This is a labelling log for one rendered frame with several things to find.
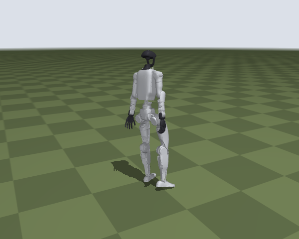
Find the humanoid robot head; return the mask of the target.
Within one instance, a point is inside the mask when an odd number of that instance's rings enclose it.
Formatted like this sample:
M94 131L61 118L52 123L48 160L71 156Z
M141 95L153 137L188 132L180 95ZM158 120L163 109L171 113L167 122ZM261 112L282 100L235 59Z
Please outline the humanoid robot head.
M144 66L144 68L142 70L147 70L147 69L150 69L150 67L152 67L154 65L156 54L150 50L146 50L142 53L141 57L146 58L146 60L147 60L147 64ZM150 59L153 59L152 64L149 63Z

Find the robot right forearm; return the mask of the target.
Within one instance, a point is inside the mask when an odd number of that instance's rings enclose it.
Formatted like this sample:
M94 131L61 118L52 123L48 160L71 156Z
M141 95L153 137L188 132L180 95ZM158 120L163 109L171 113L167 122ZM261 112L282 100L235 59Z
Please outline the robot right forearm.
M158 99L157 102L158 102L158 113L162 113L162 117L165 117L165 106L164 106L165 92L164 91L160 93L160 99Z

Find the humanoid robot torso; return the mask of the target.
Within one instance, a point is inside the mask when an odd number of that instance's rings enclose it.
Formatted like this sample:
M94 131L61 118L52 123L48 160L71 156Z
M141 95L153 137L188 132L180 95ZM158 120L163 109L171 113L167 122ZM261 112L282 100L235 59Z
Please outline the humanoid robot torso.
M137 96L139 100L144 100L143 108L140 109L140 117L142 120L150 121L150 114L155 113L155 109L151 107L156 96L155 79L152 76L154 69L139 70L137 73Z

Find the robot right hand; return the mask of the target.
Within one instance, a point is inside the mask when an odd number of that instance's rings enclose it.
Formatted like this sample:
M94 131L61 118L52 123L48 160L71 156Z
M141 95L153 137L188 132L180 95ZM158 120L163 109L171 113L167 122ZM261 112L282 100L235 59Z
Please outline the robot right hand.
M158 131L158 133L164 133L165 132L165 128L166 128L166 123L165 123L165 117L162 117L162 113L159 113L159 119L160 119L160 129Z

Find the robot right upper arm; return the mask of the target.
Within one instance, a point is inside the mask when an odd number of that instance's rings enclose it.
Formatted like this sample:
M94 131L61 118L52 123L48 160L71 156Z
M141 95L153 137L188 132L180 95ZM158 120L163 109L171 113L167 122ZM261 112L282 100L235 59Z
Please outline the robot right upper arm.
M155 87L156 87L156 96L160 99L160 93L162 92L162 78L163 73L160 71L152 71L152 76L155 79Z

